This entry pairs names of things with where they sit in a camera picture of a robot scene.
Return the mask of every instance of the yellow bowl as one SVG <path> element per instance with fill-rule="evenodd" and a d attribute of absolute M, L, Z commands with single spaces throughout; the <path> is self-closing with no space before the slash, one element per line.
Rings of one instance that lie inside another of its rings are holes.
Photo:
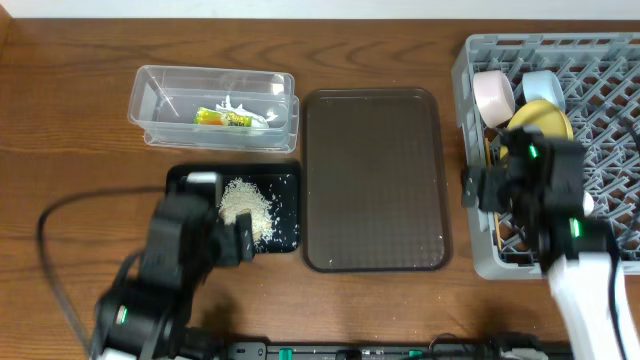
<path fill-rule="evenodd" d="M 511 118 L 507 129 L 520 126 L 535 126 L 545 137 L 562 137 L 573 140 L 573 129 L 564 112 L 547 100 L 532 101 Z M 507 155 L 505 146 L 500 148 L 500 159 Z"/>

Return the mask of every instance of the white cup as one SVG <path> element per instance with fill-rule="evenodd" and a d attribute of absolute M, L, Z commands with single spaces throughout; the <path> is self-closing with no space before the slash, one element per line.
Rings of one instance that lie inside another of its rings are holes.
<path fill-rule="evenodd" d="M 500 70 L 473 75 L 473 96 L 488 127 L 494 128 L 511 119 L 516 109 L 511 83 Z"/>
<path fill-rule="evenodd" d="M 527 102 L 547 100 L 560 110 L 566 110 L 560 81 L 558 81 L 556 75 L 549 70 L 523 74 L 522 91 L 524 92 L 524 98 Z"/>

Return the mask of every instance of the green light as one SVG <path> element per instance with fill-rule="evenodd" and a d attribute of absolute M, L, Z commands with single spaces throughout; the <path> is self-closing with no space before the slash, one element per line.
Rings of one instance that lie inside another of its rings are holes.
<path fill-rule="evenodd" d="M 122 318 L 120 319 L 120 324 L 124 324 L 125 320 L 127 319 L 127 308 L 125 307 L 124 309 L 122 309 Z"/>
<path fill-rule="evenodd" d="M 531 153 L 531 157 L 532 158 L 537 158 L 538 157 L 538 149 L 536 149 L 535 146 L 533 145 L 529 145 L 529 152 Z"/>
<path fill-rule="evenodd" d="M 571 219 L 571 235 L 573 235 L 573 237 L 575 238 L 579 237 L 580 233 L 580 223 L 577 219 Z"/>

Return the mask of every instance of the brown tabletop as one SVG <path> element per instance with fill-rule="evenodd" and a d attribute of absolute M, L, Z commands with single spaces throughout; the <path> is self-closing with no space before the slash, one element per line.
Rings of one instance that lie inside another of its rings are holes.
<path fill-rule="evenodd" d="M 279 342 L 425 343 L 442 332 L 506 330 L 566 340 L 546 282 L 491 282 L 473 269 L 450 71 L 474 33 L 634 30 L 640 22 L 14 20 L 0 51 L 0 358 L 85 358 L 38 267 L 33 235 L 46 204 L 161 185 L 187 161 L 300 159 L 304 139 L 284 156 L 145 145 L 126 119 L 144 64 L 288 72 L 301 99 L 320 88 L 422 87 L 438 101 L 454 243 L 445 269 L 328 275 L 311 271 L 299 250 L 259 256 L 211 273 L 192 325 Z M 124 256 L 143 246 L 157 200 L 87 201 L 51 219 L 51 253 L 87 327 Z M 627 278 L 627 291 L 640 319 L 640 277 Z"/>

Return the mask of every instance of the white wall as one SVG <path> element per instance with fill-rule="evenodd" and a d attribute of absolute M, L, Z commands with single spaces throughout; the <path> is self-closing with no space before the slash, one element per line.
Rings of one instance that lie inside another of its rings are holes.
<path fill-rule="evenodd" d="M 0 4 L 16 18 L 640 19 L 640 0 L 0 0 Z"/>

